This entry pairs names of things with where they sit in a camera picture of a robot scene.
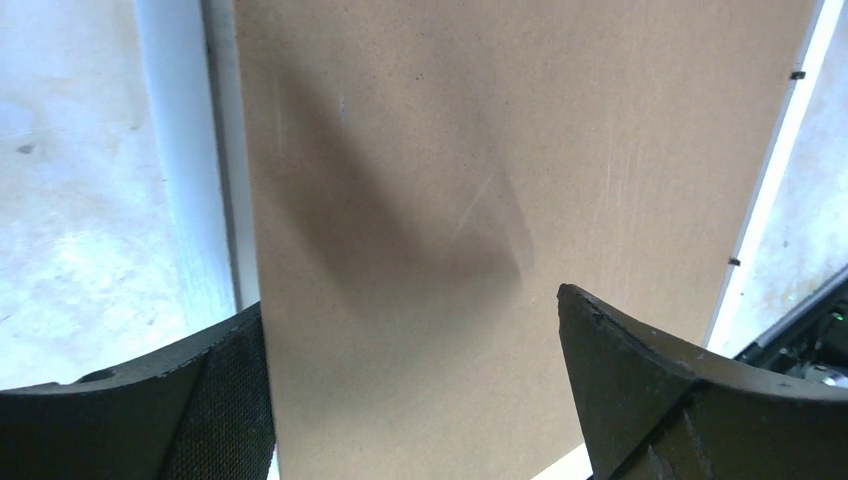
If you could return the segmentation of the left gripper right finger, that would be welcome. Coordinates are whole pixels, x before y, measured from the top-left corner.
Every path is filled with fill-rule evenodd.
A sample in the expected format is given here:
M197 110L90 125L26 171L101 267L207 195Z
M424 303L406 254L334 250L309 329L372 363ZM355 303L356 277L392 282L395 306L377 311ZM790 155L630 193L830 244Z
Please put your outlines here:
M572 284L557 294L596 479L843 479L847 392L709 352Z

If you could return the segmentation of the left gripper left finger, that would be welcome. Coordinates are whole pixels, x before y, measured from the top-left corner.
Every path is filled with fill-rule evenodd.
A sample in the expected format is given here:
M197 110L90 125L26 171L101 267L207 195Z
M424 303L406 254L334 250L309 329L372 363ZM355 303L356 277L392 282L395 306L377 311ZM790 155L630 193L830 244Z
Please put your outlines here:
M264 479L276 444L262 317L1 394L5 479Z

